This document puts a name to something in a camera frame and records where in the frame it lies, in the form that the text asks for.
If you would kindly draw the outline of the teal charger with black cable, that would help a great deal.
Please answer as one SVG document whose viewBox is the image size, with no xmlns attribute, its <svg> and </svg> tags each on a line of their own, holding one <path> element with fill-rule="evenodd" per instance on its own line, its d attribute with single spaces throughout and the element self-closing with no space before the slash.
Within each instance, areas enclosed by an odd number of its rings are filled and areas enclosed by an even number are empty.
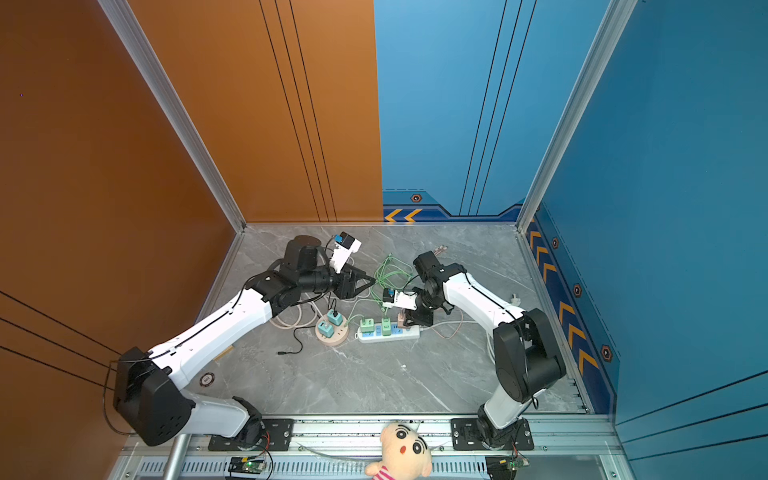
<svg viewBox="0 0 768 480">
<path fill-rule="evenodd" d="M 327 313 L 327 318 L 334 326 L 341 326 L 344 323 L 344 316 L 336 310 L 330 310 Z"/>
</svg>

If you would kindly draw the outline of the green charger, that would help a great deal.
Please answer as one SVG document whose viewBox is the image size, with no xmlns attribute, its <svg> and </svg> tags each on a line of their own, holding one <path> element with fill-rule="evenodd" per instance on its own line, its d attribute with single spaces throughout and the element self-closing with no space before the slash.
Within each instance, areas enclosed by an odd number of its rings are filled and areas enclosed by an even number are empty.
<svg viewBox="0 0 768 480">
<path fill-rule="evenodd" d="M 381 320 L 381 333 L 383 336 L 391 336 L 392 335 L 392 323 L 391 320 L 388 318 L 383 318 Z"/>
<path fill-rule="evenodd" d="M 360 321 L 360 332 L 363 334 L 373 334 L 376 324 L 373 318 L 364 318 Z"/>
</svg>

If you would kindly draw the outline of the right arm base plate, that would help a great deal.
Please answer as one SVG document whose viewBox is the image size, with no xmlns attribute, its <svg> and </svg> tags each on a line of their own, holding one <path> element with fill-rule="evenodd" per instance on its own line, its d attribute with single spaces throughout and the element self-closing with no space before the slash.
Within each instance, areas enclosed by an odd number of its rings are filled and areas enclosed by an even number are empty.
<svg viewBox="0 0 768 480">
<path fill-rule="evenodd" d="M 453 418 L 450 426 L 456 451 L 535 449 L 530 425 L 525 418 L 519 418 L 503 429 L 497 429 L 489 420 L 481 418 Z"/>
</svg>

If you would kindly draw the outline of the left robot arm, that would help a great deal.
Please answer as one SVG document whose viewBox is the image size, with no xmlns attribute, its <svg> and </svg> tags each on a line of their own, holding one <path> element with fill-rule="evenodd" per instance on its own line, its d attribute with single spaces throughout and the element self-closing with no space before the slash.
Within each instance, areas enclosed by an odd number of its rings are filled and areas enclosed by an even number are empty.
<svg viewBox="0 0 768 480">
<path fill-rule="evenodd" d="M 352 299 L 374 285 L 349 264 L 360 240 L 343 232 L 327 249 L 312 236 L 290 240 L 282 258 L 249 277 L 223 307 L 186 331 L 117 361 L 113 406 L 149 446 L 179 435 L 212 435 L 250 448 L 263 435 L 262 415 L 241 397 L 217 399 L 188 391 L 199 372 L 245 334 L 284 310 L 332 294 Z"/>
</svg>

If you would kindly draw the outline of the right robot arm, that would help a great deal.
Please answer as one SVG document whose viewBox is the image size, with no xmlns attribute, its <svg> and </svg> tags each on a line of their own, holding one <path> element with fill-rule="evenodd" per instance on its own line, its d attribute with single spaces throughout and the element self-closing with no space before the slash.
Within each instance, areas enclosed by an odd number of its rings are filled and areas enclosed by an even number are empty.
<svg viewBox="0 0 768 480">
<path fill-rule="evenodd" d="M 540 309 L 523 310 L 483 287 L 457 263 L 444 265 L 428 251 L 414 267 L 421 287 L 407 292 L 414 305 L 404 309 L 408 327 L 431 327 L 438 309 L 458 309 L 483 327 L 493 346 L 498 387 L 478 410 L 476 428 L 489 449 L 530 451 L 534 448 L 523 417 L 538 405 L 537 397 L 567 373 L 555 331 Z"/>
</svg>

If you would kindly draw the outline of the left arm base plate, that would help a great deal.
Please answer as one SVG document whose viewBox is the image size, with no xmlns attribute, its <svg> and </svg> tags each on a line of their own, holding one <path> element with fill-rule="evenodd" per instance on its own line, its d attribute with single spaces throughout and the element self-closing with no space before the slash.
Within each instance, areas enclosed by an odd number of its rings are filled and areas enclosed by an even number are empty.
<svg viewBox="0 0 768 480">
<path fill-rule="evenodd" d="M 267 418 L 259 424 L 247 425 L 244 434 L 234 438 L 214 435 L 210 438 L 208 450 L 286 452 L 290 448 L 294 420 L 291 418 Z"/>
</svg>

